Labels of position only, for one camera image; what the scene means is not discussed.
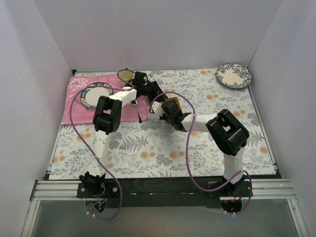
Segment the floral tablecloth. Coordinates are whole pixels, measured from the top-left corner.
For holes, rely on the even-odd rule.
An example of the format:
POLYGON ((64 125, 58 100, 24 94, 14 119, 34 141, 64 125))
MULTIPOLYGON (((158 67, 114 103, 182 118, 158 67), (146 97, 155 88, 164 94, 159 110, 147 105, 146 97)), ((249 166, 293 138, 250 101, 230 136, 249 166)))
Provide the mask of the floral tablecloth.
MULTIPOLYGON (((228 109, 249 131, 243 169, 251 175, 274 175, 277 171, 265 133, 247 88, 234 90, 216 78, 216 69, 147 71, 169 96, 181 94, 184 112, 199 115, 228 109)), ((105 167, 117 178, 183 177, 188 175, 185 151, 188 134, 149 115, 148 120, 123 122, 109 145, 105 167)), ((72 180, 86 172, 93 160, 93 125, 61 127, 50 169, 51 180, 72 180)), ((224 156, 211 135, 193 131, 189 142, 189 165, 194 176, 224 173, 224 156)))

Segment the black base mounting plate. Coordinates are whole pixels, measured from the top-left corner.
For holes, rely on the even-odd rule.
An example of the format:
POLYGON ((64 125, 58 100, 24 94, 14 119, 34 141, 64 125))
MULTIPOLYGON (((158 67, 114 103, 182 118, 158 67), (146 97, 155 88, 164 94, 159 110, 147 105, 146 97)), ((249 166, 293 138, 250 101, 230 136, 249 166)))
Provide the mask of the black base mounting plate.
POLYGON ((182 207, 205 206, 219 208, 221 198, 233 199, 251 194, 249 181, 235 186, 228 184, 218 191, 204 192, 190 178, 140 178, 120 179, 119 182, 104 178, 80 177, 77 198, 100 199, 107 208, 121 207, 182 207))

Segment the pink floral placemat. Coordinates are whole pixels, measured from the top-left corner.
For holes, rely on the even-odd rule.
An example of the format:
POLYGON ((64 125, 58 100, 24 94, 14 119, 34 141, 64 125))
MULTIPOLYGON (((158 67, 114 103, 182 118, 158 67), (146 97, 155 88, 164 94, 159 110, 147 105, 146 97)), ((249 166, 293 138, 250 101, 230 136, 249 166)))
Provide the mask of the pink floral placemat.
MULTIPOLYGON (((73 101, 69 95, 76 95, 80 90, 95 82, 104 82, 114 88, 122 88, 119 79, 115 74, 100 75, 94 77, 72 77, 67 88, 67 97, 65 100, 65 108, 63 114, 63 125, 71 124, 70 116, 72 116, 73 123, 77 124, 92 124, 95 109, 86 108, 80 101, 80 103, 73 101)), ((142 121, 148 120, 147 99, 144 96, 137 98, 138 111, 140 113, 142 121)), ((132 104, 126 104, 121 110, 122 122, 138 122, 138 115, 132 104)))

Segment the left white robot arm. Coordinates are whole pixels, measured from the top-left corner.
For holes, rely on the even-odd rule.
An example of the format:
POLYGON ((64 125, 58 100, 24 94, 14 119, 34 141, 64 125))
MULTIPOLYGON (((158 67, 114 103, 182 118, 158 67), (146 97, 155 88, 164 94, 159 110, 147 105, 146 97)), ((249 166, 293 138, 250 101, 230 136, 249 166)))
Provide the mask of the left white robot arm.
POLYGON ((149 81, 146 73, 134 72, 132 78, 117 93, 98 98, 93 117, 95 129, 95 147, 91 149, 94 159, 88 166, 84 175, 79 177, 82 183, 82 190, 88 192, 92 197, 101 197, 107 191, 104 184, 106 169, 102 161, 108 153, 112 135, 120 126, 123 107, 128 104, 135 104, 140 96, 145 96, 152 102, 158 97, 163 102, 166 96, 161 96, 161 88, 155 81, 149 81))

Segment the metal spoon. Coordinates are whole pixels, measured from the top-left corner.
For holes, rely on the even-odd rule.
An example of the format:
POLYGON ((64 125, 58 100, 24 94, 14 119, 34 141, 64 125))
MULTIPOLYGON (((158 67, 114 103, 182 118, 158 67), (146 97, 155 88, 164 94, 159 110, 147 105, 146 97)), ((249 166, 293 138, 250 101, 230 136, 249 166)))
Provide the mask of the metal spoon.
POLYGON ((139 103, 138 103, 138 100, 137 100, 137 99, 134 100, 134 101, 132 101, 132 106, 135 108, 135 110, 136 110, 136 112, 137 112, 138 119, 139 119, 139 123, 142 123, 143 121, 142 121, 141 116, 140 116, 140 113, 139 113, 139 111, 138 111, 138 105, 139 105, 139 103))

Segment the metal fork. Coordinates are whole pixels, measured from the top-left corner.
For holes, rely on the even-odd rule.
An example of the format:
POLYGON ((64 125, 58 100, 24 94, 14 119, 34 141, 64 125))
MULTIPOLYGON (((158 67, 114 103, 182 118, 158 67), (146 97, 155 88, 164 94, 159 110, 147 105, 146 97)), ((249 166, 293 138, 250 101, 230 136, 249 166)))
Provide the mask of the metal fork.
POLYGON ((80 100, 76 97, 74 97, 74 95, 70 94, 69 97, 72 99, 72 100, 75 100, 76 102, 80 103, 80 100))

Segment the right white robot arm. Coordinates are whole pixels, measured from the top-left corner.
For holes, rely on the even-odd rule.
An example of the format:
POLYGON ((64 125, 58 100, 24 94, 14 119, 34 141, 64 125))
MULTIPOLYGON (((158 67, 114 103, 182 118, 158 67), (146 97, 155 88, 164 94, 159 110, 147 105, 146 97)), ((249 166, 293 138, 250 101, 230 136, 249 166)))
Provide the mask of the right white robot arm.
POLYGON ((229 196, 237 195, 244 182, 242 156, 249 138, 248 130, 227 109, 211 115, 196 115, 195 111, 183 113, 178 104, 172 100, 162 103, 161 109, 161 120, 167 121, 175 130, 188 134, 185 159, 187 171, 193 184, 203 192, 225 193, 229 196), (193 131, 208 132, 223 153, 224 174, 222 182, 217 187, 211 186, 209 189, 201 187, 191 173, 188 152, 190 135, 193 131))

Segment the cream enamel mug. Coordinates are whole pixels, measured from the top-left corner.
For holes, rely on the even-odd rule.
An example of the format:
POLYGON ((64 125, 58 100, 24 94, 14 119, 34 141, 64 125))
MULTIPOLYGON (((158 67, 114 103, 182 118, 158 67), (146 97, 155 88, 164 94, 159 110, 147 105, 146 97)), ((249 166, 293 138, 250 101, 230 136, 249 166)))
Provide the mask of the cream enamel mug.
POLYGON ((134 72, 128 69, 120 70, 117 73, 120 85, 124 87, 127 82, 130 82, 134 78, 134 72))

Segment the brown satin napkin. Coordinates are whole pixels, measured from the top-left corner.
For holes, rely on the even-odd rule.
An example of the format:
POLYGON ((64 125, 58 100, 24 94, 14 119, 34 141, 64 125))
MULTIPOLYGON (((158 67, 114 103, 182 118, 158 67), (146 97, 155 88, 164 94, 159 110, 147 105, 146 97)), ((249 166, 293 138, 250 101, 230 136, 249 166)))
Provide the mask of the brown satin napkin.
POLYGON ((177 97, 166 98, 164 101, 159 102, 163 109, 168 111, 182 110, 177 97))

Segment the aluminium frame rail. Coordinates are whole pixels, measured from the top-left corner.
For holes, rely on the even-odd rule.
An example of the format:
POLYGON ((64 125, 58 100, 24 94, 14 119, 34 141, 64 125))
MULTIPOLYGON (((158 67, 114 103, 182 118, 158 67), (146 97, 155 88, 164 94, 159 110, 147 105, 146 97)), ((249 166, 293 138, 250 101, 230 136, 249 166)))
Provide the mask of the aluminium frame rail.
POLYGON ((78 186, 79 180, 36 180, 31 192, 27 217, 21 236, 30 237, 32 235, 38 210, 42 200, 78 200, 78 186))

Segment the blue floral plate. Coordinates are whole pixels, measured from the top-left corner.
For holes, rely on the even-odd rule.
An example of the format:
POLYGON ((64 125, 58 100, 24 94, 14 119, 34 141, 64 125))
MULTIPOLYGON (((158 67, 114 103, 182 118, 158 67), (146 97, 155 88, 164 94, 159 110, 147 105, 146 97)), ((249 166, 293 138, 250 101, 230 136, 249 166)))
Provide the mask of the blue floral plate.
POLYGON ((252 81, 249 70, 240 64, 226 63, 218 67, 215 73, 218 81, 232 89, 247 87, 252 81))

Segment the green rimmed white plate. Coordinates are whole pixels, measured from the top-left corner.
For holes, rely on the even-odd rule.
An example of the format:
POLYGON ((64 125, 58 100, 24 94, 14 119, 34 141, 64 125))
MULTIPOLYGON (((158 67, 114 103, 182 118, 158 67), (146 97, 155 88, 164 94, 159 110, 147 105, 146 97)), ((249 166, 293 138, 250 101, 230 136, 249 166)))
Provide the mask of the green rimmed white plate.
POLYGON ((81 103, 88 109, 95 109, 99 100, 99 97, 109 97, 114 94, 112 87, 104 82, 95 82, 83 90, 80 95, 81 103))

